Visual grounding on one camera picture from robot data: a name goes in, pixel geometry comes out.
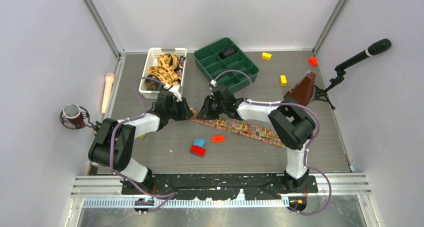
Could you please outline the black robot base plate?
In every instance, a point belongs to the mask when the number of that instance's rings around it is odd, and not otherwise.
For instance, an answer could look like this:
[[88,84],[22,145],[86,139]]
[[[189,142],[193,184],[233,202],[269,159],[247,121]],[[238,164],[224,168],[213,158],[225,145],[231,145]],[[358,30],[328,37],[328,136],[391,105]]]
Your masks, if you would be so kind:
[[153,195],[174,193],[174,200],[225,201],[244,195],[248,201],[276,200],[280,195],[304,196],[318,192],[316,178],[307,176],[297,186],[277,173],[156,174],[140,186]]

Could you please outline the colourful shell pattern tie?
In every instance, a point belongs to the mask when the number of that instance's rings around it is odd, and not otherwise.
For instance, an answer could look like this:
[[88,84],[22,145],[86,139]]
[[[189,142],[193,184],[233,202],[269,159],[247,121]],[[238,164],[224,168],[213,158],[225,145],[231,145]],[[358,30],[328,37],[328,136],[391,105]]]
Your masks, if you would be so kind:
[[196,117],[198,112],[193,108],[190,108],[190,110],[193,113],[193,117],[191,118],[193,122],[204,124],[217,130],[225,131],[228,133],[234,133],[247,138],[258,140],[273,146],[281,147],[284,149],[286,148],[286,146],[278,137],[277,133],[271,128],[262,127],[255,124],[249,124],[240,120],[233,119],[198,119]]

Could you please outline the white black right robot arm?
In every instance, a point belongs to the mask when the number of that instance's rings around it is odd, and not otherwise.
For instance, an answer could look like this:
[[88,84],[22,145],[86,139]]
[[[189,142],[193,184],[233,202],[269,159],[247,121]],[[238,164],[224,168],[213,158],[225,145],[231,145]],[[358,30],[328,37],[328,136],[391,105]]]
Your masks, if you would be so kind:
[[305,107],[288,98],[277,102],[260,102],[236,98],[223,84],[211,81],[211,94],[205,97],[197,114],[199,120],[215,120],[221,114],[239,121],[255,120],[270,123],[287,151],[283,181],[288,190],[299,192],[309,174],[306,161],[307,146],[317,129],[316,122]]

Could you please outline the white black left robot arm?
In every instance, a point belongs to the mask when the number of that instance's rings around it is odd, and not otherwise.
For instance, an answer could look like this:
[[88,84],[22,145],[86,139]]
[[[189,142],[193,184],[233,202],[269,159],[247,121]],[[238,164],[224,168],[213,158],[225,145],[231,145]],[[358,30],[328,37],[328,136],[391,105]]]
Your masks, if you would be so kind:
[[153,189],[152,171],[133,157],[134,140],[144,134],[162,130],[169,120],[185,121],[194,116],[185,97],[160,91],[157,100],[145,114],[124,120],[104,119],[88,151],[88,159],[112,169],[134,181],[141,194]]

